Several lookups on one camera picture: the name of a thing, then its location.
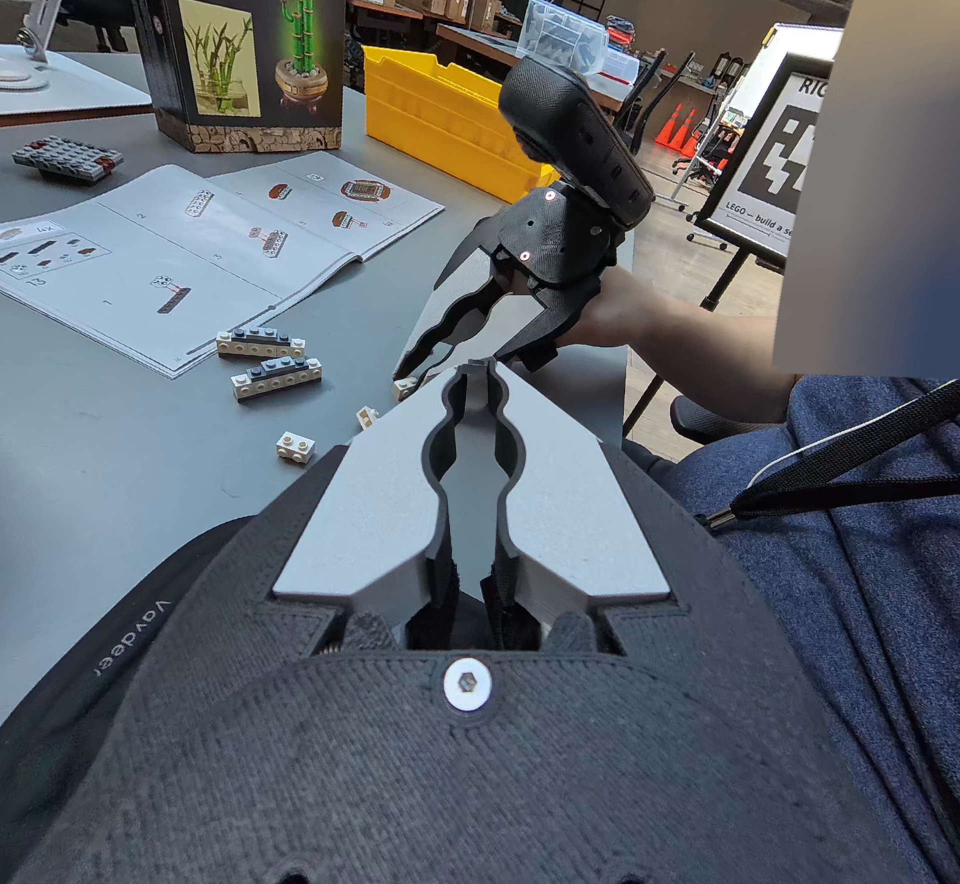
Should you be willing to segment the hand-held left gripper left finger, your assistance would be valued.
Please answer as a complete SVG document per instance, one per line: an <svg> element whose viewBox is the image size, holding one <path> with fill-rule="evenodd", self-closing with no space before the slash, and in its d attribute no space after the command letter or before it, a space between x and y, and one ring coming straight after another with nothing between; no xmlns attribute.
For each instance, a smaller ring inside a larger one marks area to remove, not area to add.
<svg viewBox="0 0 960 884"><path fill-rule="evenodd" d="M445 370L354 437L276 579L275 597L372 613L417 649L447 649L459 598L442 479L463 417Z"/></svg>

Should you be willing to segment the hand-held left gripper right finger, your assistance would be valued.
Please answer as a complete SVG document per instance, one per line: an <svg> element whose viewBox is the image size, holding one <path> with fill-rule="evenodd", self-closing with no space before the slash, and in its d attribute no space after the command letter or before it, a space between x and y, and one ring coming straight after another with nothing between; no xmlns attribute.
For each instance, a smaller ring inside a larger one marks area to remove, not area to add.
<svg viewBox="0 0 960 884"><path fill-rule="evenodd" d="M671 594L601 441L506 365L487 365L497 498L487 616L496 647L537 649L565 613Z"/></svg>

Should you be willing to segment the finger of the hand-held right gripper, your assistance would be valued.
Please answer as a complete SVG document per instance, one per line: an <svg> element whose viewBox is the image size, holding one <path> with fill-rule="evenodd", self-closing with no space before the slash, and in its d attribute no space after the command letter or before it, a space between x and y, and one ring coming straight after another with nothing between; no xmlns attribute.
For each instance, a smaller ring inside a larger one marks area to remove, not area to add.
<svg viewBox="0 0 960 884"><path fill-rule="evenodd" d="M469 309L479 309L487 315L502 297L515 295L516 276L516 269L508 262L498 263L485 252L469 254L446 278L438 281L395 365L392 379L415 376L421 384L426 384L425 378L419 376L419 366L438 340L449 336ZM507 343L489 358L504 362L516 359L517 353L503 353L506 346ZM456 368L458 365L443 371Z"/></svg>
<svg viewBox="0 0 960 884"><path fill-rule="evenodd" d="M504 295L488 314L468 309L453 332L440 338L418 366L418 376L426 382L445 369L493 357L543 311L543 306L529 294Z"/></svg>

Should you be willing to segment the white lego beam grey plates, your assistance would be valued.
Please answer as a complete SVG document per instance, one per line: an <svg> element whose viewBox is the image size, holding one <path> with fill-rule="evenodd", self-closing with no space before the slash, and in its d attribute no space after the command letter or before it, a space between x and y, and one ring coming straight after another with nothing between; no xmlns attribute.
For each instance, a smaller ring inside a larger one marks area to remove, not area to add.
<svg viewBox="0 0 960 884"><path fill-rule="evenodd" d="M285 356L258 362L230 378L236 400L255 398L289 387L319 382L323 368L316 358Z"/></svg>
<svg viewBox="0 0 960 884"><path fill-rule="evenodd" d="M291 357L306 358L306 341L292 338L276 328L233 328L218 332L215 350L221 356L257 360Z"/></svg>

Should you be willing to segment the person's right forearm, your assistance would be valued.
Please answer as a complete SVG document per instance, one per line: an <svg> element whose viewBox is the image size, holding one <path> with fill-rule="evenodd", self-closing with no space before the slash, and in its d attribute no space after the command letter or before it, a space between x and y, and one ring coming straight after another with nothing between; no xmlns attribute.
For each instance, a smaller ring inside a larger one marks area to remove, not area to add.
<svg viewBox="0 0 960 884"><path fill-rule="evenodd" d="M660 297L639 356L684 396L736 422L780 423L800 375L774 366L774 316L724 315Z"/></svg>

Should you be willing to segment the lego instruction booklet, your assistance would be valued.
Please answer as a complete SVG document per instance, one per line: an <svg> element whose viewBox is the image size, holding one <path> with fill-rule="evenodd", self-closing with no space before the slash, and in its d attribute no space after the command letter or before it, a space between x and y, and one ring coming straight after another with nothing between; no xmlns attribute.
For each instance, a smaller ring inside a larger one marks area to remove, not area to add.
<svg viewBox="0 0 960 884"><path fill-rule="evenodd" d="M2 294L169 378L444 207L329 152L203 178L165 165L2 224Z"/></svg>

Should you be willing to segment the black bamboo lego box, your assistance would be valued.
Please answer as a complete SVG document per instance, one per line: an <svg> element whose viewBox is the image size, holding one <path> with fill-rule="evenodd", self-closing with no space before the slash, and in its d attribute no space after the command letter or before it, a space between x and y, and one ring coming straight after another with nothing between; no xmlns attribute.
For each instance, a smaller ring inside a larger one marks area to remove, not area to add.
<svg viewBox="0 0 960 884"><path fill-rule="evenodd" d="M196 154L342 145L346 0L130 0L158 129Z"/></svg>

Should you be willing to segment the grey lego base assembly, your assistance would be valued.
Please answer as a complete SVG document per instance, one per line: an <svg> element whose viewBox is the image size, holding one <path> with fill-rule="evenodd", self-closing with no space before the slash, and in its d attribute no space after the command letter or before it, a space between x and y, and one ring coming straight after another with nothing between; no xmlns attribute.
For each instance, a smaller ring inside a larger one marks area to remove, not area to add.
<svg viewBox="0 0 960 884"><path fill-rule="evenodd" d="M57 135L34 139L11 154L20 166L86 185L102 182L124 162L121 151Z"/></svg>

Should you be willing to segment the person's right hand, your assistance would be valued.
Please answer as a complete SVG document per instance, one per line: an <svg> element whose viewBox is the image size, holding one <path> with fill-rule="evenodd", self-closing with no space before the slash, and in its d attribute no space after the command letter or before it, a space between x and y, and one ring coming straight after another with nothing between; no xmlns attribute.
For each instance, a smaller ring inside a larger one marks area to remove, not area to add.
<svg viewBox="0 0 960 884"><path fill-rule="evenodd" d="M560 348L629 347L642 352L669 316L672 299L629 270L614 266L577 322L557 339Z"/></svg>

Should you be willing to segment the yellow plastic bin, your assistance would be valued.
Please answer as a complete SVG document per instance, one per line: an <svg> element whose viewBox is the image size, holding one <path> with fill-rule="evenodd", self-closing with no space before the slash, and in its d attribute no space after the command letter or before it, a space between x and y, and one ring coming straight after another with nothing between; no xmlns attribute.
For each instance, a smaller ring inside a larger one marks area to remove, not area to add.
<svg viewBox="0 0 960 884"><path fill-rule="evenodd" d="M429 52L364 47L366 134L512 204L559 178L522 150L501 85Z"/></svg>

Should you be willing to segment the clear plastic storage box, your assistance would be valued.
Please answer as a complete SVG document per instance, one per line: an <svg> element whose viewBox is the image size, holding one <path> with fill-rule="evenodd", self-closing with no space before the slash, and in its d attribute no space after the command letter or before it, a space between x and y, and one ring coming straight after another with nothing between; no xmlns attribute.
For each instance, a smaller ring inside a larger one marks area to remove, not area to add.
<svg viewBox="0 0 960 884"><path fill-rule="evenodd" d="M609 50L605 26L545 0L528 0L515 54L537 56L582 76L601 72Z"/></svg>

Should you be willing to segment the black framed marker sign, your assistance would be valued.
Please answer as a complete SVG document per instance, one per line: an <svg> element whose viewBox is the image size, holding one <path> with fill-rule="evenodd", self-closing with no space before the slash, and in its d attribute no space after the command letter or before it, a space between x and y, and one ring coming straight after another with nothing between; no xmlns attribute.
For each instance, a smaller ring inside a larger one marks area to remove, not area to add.
<svg viewBox="0 0 960 884"><path fill-rule="evenodd" d="M832 61L809 55L784 57L697 212L693 221L697 230L735 247L702 308L716 309L750 255L784 270L833 67Z"/></svg>

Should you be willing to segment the black padded wrist rest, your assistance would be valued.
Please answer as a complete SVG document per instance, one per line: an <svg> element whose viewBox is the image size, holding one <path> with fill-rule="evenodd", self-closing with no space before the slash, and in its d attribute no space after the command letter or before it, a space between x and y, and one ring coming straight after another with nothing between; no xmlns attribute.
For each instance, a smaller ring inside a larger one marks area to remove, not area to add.
<svg viewBox="0 0 960 884"><path fill-rule="evenodd" d="M156 566L42 677L2 724L2 800L71 795L106 739L132 675L216 555L250 520L222 523Z"/></svg>

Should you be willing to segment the person's navy sweatshirt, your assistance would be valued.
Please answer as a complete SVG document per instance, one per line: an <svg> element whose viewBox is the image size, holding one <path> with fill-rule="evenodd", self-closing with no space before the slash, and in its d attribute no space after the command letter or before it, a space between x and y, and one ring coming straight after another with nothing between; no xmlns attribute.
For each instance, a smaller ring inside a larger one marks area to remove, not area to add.
<svg viewBox="0 0 960 884"><path fill-rule="evenodd" d="M783 423L678 463L631 458L693 516L776 458L946 383L810 375ZM734 523L717 540L774 611L831 735L918 882L958 882L958 496Z"/></svg>

